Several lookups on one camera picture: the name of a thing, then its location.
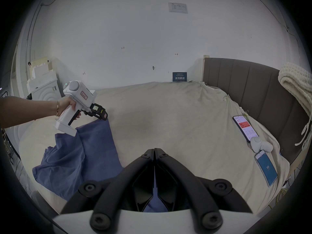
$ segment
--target blue cloth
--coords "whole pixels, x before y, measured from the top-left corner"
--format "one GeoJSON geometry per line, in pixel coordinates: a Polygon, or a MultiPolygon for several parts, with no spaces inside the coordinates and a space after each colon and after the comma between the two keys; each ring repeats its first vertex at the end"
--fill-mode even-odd
{"type": "MultiPolygon", "coordinates": [[[[102,181],[123,170],[108,120],[96,120],[76,129],[75,137],[56,134],[56,146],[48,147],[41,165],[33,168],[35,180],[65,200],[85,181],[102,181]]],[[[155,179],[154,197],[144,211],[167,212],[157,197],[155,179]]]]}

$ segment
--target cream blanket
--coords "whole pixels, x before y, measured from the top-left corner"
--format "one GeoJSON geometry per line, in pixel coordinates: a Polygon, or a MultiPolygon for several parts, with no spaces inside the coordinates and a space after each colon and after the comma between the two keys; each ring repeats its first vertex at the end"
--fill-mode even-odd
{"type": "MultiPolygon", "coordinates": [[[[288,161],[279,155],[277,140],[252,117],[259,136],[273,144],[268,153],[278,180],[268,187],[255,161],[255,153],[232,117],[244,113],[220,90],[202,82],[151,82],[98,91],[96,103],[106,108],[113,139],[123,167],[147,149],[161,148],[194,175],[230,181],[253,213],[263,210],[287,179],[288,161]]],[[[82,115],[74,127],[95,120],[82,115]]],[[[19,150],[32,181],[32,168],[41,163],[47,146],[54,146],[55,117],[36,120],[23,135],[19,150]]],[[[60,212],[65,204],[54,193],[34,182],[40,194],[60,212]]]]}
{"type": "MultiPolygon", "coordinates": [[[[301,135],[304,134],[302,140],[295,144],[300,145],[305,139],[307,132],[309,131],[309,124],[312,116],[312,74],[297,66],[293,63],[287,62],[283,65],[278,74],[279,83],[290,92],[300,103],[307,115],[310,117],[309,122],[304,126],[301,135]]],[[[312,125],[311,130],[302,144],[302,150],[306,149],[309,141],[312,137],[312,125]]]]}

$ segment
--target human arm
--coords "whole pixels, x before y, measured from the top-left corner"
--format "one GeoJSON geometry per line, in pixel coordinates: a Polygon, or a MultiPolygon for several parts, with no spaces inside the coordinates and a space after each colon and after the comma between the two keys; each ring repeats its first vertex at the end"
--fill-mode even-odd
{"type": "MultiPolygon", "coordinates": [[[[68,105],[71,105],[72,109],[75,110],[76,102],[73,99],[69,97],[61,98],[57,116],[60,116],[68,105]]],[[[35,119],[56,115],[56,113],[57,101],[27,100],[14,96],[0,98],[1,128],[23,124],[35,119]]]]}

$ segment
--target bracelet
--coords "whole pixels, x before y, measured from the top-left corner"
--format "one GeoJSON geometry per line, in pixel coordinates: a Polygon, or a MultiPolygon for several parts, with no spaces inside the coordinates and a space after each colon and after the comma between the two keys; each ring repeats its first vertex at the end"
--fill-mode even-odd
{"type": "Polygon", "coordinates": [[[57,115],[58,115],[58,108],[59,108],[60,103],[57,101],[57,115]]]}

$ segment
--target smartphone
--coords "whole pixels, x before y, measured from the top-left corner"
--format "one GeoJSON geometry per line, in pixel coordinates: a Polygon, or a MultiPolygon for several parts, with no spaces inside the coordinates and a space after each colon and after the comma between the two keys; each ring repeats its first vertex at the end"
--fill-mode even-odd
{"type": "Polygon", "coordinates": [[[253,127],[249,124],[244,115],[237,115],[233,117],[234,122],[245,136],[247,142],[250,142],[252,137],[258,137],[253,127]]]}
{"type": "Polygon", "coordinates": [[[271,187],[271,185],[273,185],[274,181],[277,179],[277,173],[273,164],[271,163],[271,160],[263,150],[255,155],[255,160],[258,163],[264,178],[266,179],[268,187],[271,187]]]}

